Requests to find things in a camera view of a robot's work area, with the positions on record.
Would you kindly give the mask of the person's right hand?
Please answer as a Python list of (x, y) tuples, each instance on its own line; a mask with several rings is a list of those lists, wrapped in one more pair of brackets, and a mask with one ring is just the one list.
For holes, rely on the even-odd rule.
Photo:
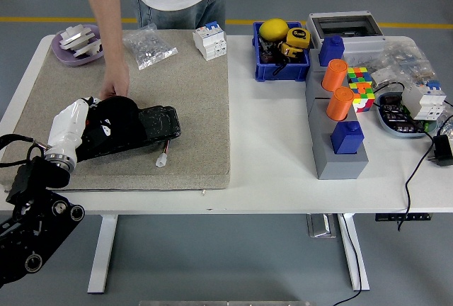
[(106, 64), (103, 84), (99, 92), (101, 100), (113, 96), (127, 96), (130, 87), (129, 67), (123, 63)]

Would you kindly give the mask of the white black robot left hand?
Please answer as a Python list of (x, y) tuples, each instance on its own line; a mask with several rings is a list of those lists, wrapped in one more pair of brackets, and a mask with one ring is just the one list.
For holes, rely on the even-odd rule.
[(116, 151), (109, 101), (80, 98), (54, 117), (45, 151), (50, 162), (74, 166)]

